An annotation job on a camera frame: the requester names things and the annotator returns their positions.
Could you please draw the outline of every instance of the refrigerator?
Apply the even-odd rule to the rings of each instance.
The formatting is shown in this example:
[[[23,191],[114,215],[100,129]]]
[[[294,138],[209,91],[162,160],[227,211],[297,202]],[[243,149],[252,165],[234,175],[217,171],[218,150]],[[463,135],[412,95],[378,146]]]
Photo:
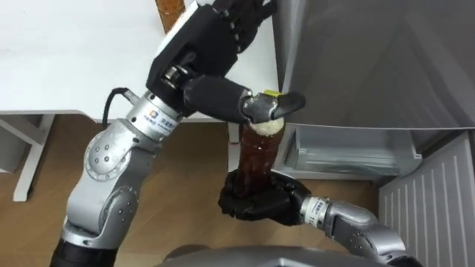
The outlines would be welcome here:
[[[368,179],[424,266],[474,266],[475,1],[280,0],[286,118],[275,168]]]

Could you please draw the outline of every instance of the bottle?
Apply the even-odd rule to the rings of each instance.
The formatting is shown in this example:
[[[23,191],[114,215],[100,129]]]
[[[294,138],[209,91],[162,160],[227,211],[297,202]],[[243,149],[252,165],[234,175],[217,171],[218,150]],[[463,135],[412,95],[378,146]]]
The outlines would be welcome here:
[[[185,11],[183,0],[155,0],[162,20],[163,30],[167,33],[180,15]]]
[[[243,125],[234,197],[251,197],[271,186],[271,169],[283,135],[284,119]]]

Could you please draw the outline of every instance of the brown liquid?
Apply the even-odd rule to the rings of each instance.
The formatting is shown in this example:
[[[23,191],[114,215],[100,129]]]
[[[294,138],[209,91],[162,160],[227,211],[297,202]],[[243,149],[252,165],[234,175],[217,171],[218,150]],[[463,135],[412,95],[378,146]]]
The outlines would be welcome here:
[[[249,125],[243,126],[239,167],[234,183],[235,197],[250,197],[271,186],[270,170],[283,135],[284,128],[274,135],[261,136]]]
[[[185,3],[183,0],[155,0],[155,2],[162,19],[163,29],[167,33],[185,11]]]

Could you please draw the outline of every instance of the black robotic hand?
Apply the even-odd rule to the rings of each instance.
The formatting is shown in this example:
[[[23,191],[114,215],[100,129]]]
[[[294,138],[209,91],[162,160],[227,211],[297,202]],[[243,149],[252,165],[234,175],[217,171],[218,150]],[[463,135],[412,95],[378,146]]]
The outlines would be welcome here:
[[[233,197],[237,170],[228,173],[221,190],[218,205],[223,214],[239,220],[271,219],[282,225],[300,225],[302,202],[311,192],[301,182],[283,174],[272,172],[272,187],[247,199]]]

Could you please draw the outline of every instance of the wooden floor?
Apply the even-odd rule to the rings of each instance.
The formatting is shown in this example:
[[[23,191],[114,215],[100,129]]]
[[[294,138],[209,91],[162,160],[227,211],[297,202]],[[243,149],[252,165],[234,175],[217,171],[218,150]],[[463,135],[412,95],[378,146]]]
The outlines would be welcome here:
[[[0,174],[0,266],[48,266],[82,158],[100,128],[83,116],[57,116],[28,202],[12,202],[16,175]],[[220,213],[227,172],[226,126],[183,124],[166,142],[142,189],[140,208],[116,266],[154,266],[179,245],[305,245],[344,251],[309,226],[239,222]],[[307,180],[314,195],[376,210],[367,182]]]

